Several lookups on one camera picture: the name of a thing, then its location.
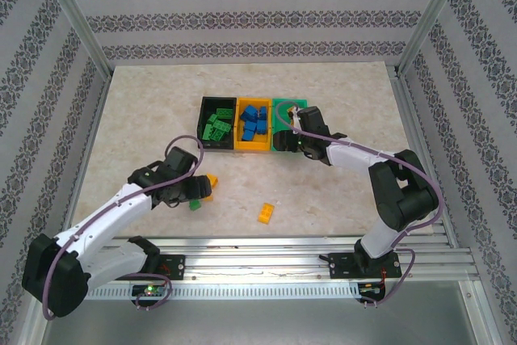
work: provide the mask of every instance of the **black bin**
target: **black bin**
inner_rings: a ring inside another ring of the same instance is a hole
[[[222,141],[204,141],[204,126],[211,114],[216,113],[217,108],[230,108],[233,110],[231,120],[219,119],[232,126],[228,135]],[[233,124],[235,122],[235,110],[237,98],[235,97],[206,97],[201,100],[200,118],[197,121],[197,137],[203,143],[205,149],[233,149]]]

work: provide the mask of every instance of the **beige tabletop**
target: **beige tabletop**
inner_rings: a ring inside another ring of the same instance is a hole
[[[195,135],[203,96],[307,99],[332,133],[384,151],[408,147],[382,62],[119,66],[90,157],[74,221],[109,200],[135,170],[163,159],[167,143]],[[197,153],[194,141],[179,145]],[[214,201],[192,212],[164,204],[120,236],[364,234],[378,218],[367,175],[301,154],[205,154],[200,173],[219,178]],[[257,217],[275,205],[271,222]]]

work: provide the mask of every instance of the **blue lego brick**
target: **blue lego brick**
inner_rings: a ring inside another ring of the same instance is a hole
[[[257,122],[258,118],[259,118],[259,111],[257,111],[257,108],[255,108],[253,105],[248,105],[241,115],[242,120],[253,121],[254,123]]]
[[[265,120],[257,121],[257,134],[266,135],[267,132],[267,122]]]
[[[259,120],[267,120],[267,109],[266,107],[260,107],[260,111],[258,114]]]
[[[242,134],[242,141],[252,141],[253,137],[255,136],[253,131],[244,131]]]
[[[245,131],[251,131],[252,133],[255,133],[257,131],[257,123],[254,123],[253,121],[247,121],[244,123],[244,130]]]

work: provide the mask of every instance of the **decorative wall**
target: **decorative wall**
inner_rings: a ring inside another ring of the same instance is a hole
[[[429,0],[77,0],[112,65],[397,61]]]
[[[28,244],[62,227],[105,86],[57,0],[1,0],[0,47],[0,343],[8,344],[25,302]]]
[[[448,0],[406,79],[504,343],[517,343],[515,2]]]

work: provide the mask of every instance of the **yellow bin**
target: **yellow bin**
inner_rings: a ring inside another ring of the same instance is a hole
[[[248,105],[267,109],[267,133],[266,135],[255,134],[253,141],[241,141],[244,133],[244,121],[240,119],[242,113]],[[237,97],[237,115],[235,115],[235,125],[233,126],[233,149],[241,151],[270,151],[271,150],[271,118],[273,100],[272,99],[256,99],[253,97]]]

